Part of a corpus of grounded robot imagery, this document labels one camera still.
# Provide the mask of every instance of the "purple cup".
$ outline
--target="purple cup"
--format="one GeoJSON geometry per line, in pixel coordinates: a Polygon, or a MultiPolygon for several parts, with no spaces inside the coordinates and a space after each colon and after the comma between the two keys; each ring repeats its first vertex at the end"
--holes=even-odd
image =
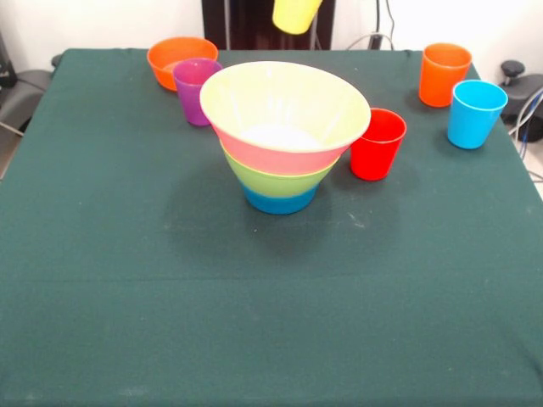
{"type": "Polygon", "coordinates": [[[200,106],[200,89],[205,81],[222,69],[222,65],[213,59],[185,59],[173,69],[173,79],[176,82],[177,96],[185,118],[192,125],[208,125],[200,106]]]}

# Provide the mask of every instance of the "green bowl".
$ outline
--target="green bowl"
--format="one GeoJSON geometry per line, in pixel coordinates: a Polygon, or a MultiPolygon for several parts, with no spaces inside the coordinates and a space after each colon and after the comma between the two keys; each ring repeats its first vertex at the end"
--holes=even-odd
{"type": "Polygon", "coordinates": [[[279,176],[254,170],[237,161],[221,143],[228,164],[239,181],[253,192],[271,198],[286,198],[307,192],[318,184],[339,158],[322,170],[297,176],[279,176]]]}

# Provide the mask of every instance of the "blue cup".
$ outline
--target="blue cup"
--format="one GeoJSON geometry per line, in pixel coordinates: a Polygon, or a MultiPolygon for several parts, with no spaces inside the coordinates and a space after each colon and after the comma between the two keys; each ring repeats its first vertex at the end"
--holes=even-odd
{"type": "Polygon", "coordinates": [[[462,81],[452,96],[449,141],[459,148],[481,147],[507,104],[506,93],[493,83],[462,81]]]}

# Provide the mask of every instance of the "orange cup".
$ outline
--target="orange cup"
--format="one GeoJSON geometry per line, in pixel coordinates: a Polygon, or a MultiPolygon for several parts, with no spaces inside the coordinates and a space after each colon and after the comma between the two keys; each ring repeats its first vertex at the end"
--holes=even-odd
{"type": "Polygon", "coordinates": [[[452,88],[469,70],[472,55],[455,44],[437,43],[423,52],[418,96],[428,106],[444,108],[452,103],[452,88]]]}

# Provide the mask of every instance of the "cup rim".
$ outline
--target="cup rim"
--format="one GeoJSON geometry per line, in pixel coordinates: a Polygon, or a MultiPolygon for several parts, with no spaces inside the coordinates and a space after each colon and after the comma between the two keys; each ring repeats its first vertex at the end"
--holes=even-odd
{"type": "Polygon", "coordinates": [[[473,55],[472,53],[470,53],[466,48],[458,45],[458,44],[453,44],[452,42],[436,42],[434,44],[430,44],[430,45],[427,45],[424,50],[423,50],[423,58],[425,58],[430,64],[432,65],[435,65],[435,66],[439,66],[440,68],[445,68],[447,70],[458,70],[460,68],[466,68],[468,67],[472,62],[473,62],[473,55]],[[428,51],[428,49],[430,47],[435,47],[437,45],[451,45],[453,47],[456,47],[458,49],[461,49],[462,51],[466,52],[467,55],[469,55],[469,61],[466,63],[466,64],[463,64],[463,65],[445,65],[445,64],[439,64],[435,61],[433,61],[427,54],[426,52],[428,51]]]}
{"type": "Polygon", "coordinates": [[[178,64],[176,64],[176,66],[173,67],[173,70],[171,70],[171,75],[173,76],[173,80],[174,80],[175,83],[179,82],[179,83],[182,83],[184,86],[202,86],[204,84],[204,83],[199,83],[199,84],[197,84],[197,83],[188,83],[188,82],[185,82],[185,81],[182,81],[182,80],[176,78],[176,70],[179,68],[179,66],[183,65],[185,63],[192,62],[192,61],[211,62],[213,65],[218,66],[219,70],[223,69],[222,64],[219,61],[215,60],[215,59],[205,58],[205,57],[196,57],[196,58],[184,59],[183,61],[180,61],[178,64]]]}
{"type": "Polygon", "coordinates": [[[362,140],[365,140],[367,142],[374,142],[375,144],[390,144],[392,142],[397,142],[398,140],[401,140],[403,139],[405,136],[406,136],[406,133],[407,133],[407,123],[406,121],[404,120],[403,117],[401,117],[399,114],[397,114],[395,111],[393,110],[389,110],[389,109],[384,109],[384,108],[372,108],[371,111],[380,111],[380,112],[386,112],[388,114],[392,114],[394,117],[396,117],[397,119],[400,119],[401,120],[401,123],[404,125],[404,130],[403,132],[397,137],[397,138],[394,138],[392,140],[372,140],[371,138],[367,138],[367,137],[364,137],[364,135],[362,134],[362,136],[360,137],[360,139],[362,140]]]}
{"type": "Polygon", "coordinates": [[[458,83],[457,83],[456,85],[454,85],[454,87],[452,88],[452,96],[454,97],[454,99],[455,99],[458,103],[460,103],[460,104],[462,104],[462,105],[464,105],[464,106],[466,106],[466,107],[468,107],[468,108],[470,108],[470,109],[478,110],[478,111],[480,111],[480,112],[494,112],[494,111],[496,111],[496,110],[501,110],[501,109],[505,108],[506,105],[507,105],[507,103],[509,102],[509,97],[507,96],[507,93],[506,93],[503,89],[501,89],[499,86],[497,86],[496,84],[494,84],[494,83],[492,83],[492,82],[482,81],[482,80],[480,80],[480,79],[468,79],[468,80],[465,80],[465,81],[460,81],[460,82],[458,82],[458,83]],[[469,84],[469,83],[474,83],[474,82],[482,83],[482,84],[484,84],[485,86],[490,86],[490,87],[494,87],[495,89],[498,89],[498,90],[501,92],[501,94],[502,94],[503,96],[505,96],[505,102],[504,102],[503,104],[501,104],[500,106],[498,106],[498,107],[489,109],[489,108],[478,108],[477,106],[473,106],[473,105],[471,105],[471,104],[469,104],[469,103],[466,103],[466,102],[462,101],[462,100],[456,95],[456,89],[457,89],[459,86],[466,85],[466,84],[469,84]]]}

